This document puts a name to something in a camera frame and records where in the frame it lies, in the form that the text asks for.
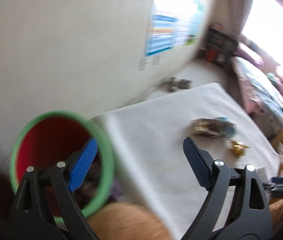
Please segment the white wall socket middle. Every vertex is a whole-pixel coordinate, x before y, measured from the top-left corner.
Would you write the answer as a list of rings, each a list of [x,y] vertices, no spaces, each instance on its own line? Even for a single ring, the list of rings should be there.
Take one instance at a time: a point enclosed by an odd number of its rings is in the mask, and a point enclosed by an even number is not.
[[[152,59],[152,65],[153,66],[159,65],[160,61],[161,61],[161,55],[154,55]]]

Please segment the green chart wall poster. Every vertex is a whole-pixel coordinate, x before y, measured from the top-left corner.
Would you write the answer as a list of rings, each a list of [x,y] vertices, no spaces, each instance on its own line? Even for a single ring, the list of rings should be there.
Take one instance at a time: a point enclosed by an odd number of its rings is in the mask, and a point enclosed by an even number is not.
[[[199,29],[202,25],[204,13],[205,13],[205,6],[200,0],[195,0],[196,12],[191,20],[190,29],[188,33],[188,39],[186,45],[190,45],[195,43]]]

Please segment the white wall socket left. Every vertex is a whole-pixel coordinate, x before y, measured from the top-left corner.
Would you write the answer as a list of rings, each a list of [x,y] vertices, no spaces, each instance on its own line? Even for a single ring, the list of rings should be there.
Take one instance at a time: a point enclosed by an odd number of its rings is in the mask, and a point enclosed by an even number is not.
[[[143,71],[146,69],[146,66],[149,64],[148,58],[142,58],[139,62],[139,71]]]

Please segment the pink pillow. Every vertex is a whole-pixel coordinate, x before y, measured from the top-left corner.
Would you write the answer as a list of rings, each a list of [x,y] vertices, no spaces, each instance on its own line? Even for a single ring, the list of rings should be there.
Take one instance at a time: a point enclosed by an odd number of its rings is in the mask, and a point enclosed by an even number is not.
[[[253,64],[259,69],[262,69],[264,67],[264,61],[262,57],[242,42],[238,43],[236,55],[249,61],[251,64]]]

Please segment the blue pinyin wall poster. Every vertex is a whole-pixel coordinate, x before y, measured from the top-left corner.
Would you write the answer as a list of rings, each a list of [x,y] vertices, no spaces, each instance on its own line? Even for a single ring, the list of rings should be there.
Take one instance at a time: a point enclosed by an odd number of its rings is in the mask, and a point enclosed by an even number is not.
[[[153,0],[146,33],[145,56],[171,49],[177,33],[175,0]]]

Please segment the white table cloth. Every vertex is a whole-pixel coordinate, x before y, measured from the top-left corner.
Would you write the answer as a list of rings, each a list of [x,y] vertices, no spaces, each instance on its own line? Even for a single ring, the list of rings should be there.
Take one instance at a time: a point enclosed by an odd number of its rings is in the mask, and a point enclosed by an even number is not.
[[[222,139],[193,137],[197,146],[230,167],[248,164],[263,179],[278,174],[279,156],[261,130],[218,83],[168,94],[103,113],[94,121],[106,133],[116,159],[116,173],[125,198],[147,206],[181,239],[198,214],[206,190],[183,153],[194,120],[225,117],[235,124],[235,140],[247,145],[236,157]]]

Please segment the grey slippers on floor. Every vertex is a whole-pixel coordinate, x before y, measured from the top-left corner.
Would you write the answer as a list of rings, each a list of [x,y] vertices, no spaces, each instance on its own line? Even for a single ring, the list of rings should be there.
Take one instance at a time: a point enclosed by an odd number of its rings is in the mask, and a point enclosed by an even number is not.
[[[190,89],[192,81],[187,79],[177,79],[176,77],[171,77],[164,82],[167,91],[173,93],[178,89]]]

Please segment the red container on shelf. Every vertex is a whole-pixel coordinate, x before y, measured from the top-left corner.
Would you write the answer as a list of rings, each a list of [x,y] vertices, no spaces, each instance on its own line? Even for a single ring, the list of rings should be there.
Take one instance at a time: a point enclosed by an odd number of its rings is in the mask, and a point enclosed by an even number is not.
[[[216,60],[217,55],[218,55],[218,51],[217,50],[213,50],[213,49],[212,50],[207,50],[206,54],[205,54],[205,60],[207,62],[212,63],[212,62],[214,62]]]

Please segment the pink curtain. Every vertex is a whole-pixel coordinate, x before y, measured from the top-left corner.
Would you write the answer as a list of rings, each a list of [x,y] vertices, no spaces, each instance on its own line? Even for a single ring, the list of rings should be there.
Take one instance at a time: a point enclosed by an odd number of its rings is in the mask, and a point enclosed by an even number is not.
[[[230,34],[238,41],[249,16],[253,0],[228,0]]]

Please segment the light blue silver wrapper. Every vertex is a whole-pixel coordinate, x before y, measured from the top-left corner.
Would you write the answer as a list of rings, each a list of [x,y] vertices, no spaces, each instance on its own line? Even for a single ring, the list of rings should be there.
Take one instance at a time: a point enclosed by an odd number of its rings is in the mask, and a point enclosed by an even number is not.
[[[235,123],[226,117],[218,117],[216,120],[218,121],[218,130],[221,135],[224,138],[231,139],[236,133]]]

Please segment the white wall socket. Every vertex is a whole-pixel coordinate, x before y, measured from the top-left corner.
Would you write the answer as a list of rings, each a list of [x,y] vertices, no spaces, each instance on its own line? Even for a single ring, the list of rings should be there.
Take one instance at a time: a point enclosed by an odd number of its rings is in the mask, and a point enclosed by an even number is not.
[[[161,55],[154,55],[152,59],[152,65],[153,66],[159,65],[160,61],[161,61]]]
[[[143,71],[146,69],[146,66],[149,64],[148,58],[142,58],[139,62],[139,71]]]

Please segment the bed with plaid blanket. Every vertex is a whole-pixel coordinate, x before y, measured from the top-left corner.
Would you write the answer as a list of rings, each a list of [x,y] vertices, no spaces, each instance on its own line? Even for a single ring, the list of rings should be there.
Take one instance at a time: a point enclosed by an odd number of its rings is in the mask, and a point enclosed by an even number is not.
[[[283,129],[283,97],[268,77],[251,62],[231,58],[243,108],[268,139]]]

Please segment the dark bedside shelf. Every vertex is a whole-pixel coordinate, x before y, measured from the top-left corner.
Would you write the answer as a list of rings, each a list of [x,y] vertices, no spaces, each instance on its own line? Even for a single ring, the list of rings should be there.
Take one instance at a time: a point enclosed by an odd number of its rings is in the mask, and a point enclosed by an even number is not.
[[[233,36],[209,27],[197,53],[197,58],[205,59],[207,50],[217,50],[218,55],[212,64],[215,64],[227,73],[231,73],[233,69],[231,58],[234,56],[237,47],[238,41]]]

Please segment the orange fuzzy cushion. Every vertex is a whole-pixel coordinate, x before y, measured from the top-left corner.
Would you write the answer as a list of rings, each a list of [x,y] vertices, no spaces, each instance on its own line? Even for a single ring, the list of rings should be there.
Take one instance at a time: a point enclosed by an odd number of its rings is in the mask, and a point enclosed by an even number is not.
[[[271,202],[274,232],[283,229],[283,199]],[[172,239],[150,210],[131,203],[112,203],[87,219],[99,239]]]

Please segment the brown chocolate wrapper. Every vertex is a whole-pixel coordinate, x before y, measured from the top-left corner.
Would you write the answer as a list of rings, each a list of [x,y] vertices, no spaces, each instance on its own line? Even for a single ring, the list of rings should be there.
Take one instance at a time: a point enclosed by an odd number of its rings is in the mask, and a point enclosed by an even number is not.
[[[190,133],[204,137],[223,137],[223,122],[217,119],[196,119],[190,128]]]

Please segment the green red trash bin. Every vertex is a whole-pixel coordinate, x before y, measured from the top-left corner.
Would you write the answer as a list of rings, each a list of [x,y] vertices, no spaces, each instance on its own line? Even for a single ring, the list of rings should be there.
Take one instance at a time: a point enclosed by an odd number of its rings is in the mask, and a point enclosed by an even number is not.
[[[91,137],[98,142],[101,178],[96,195],[82,208],[88,218],[99,211],[111,195],[115,161],[110,140],[93,121],[68,111],[51,111],[31,120],[17,137],[10,157],[10,183],[14,192],[28,166],[50,168],[83,148]]]

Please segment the yellow black snack wrapper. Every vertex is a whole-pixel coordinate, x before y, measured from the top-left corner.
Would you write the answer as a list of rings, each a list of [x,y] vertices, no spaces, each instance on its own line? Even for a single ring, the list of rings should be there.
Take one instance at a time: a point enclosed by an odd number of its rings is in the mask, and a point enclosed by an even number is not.
[[[249,149],[249,146],[240,141],[229,140],[228,148],[229,148],[229,153],[239,158],[246,154],[246,149]]]

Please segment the white chart wall poster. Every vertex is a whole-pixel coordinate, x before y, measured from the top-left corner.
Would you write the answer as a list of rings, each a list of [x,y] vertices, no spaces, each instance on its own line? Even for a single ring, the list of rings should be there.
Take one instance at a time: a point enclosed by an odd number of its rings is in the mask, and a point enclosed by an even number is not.
[[[176,39],[174,47],[182,47],[193,39],[192,24],[197,11],[196,0],[176,0]]]

